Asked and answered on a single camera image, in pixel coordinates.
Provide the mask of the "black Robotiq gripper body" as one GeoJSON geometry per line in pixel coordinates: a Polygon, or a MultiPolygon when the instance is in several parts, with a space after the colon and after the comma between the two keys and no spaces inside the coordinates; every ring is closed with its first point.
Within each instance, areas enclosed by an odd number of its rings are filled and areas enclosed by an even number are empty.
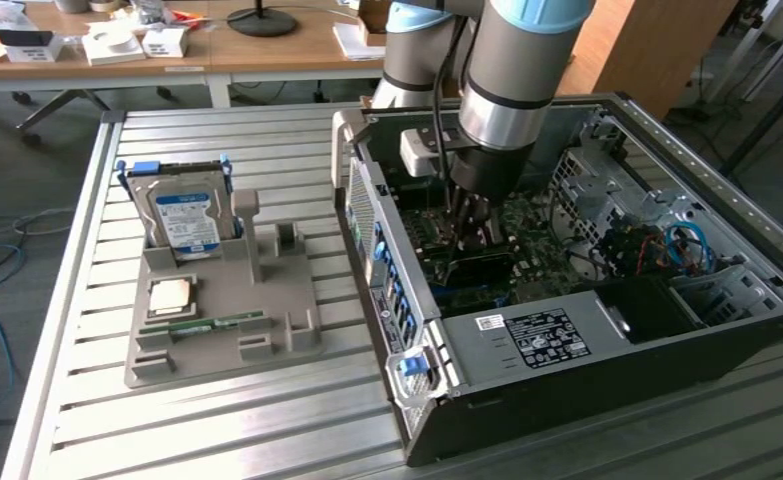
{"type": "Polygon", "coordinates": [[[514,191],[530,147],[517,150],[469,148],[458,151],[450,179],[450,225],[458,251],[480,251],[505,243],[501,214],[514,191]]]}

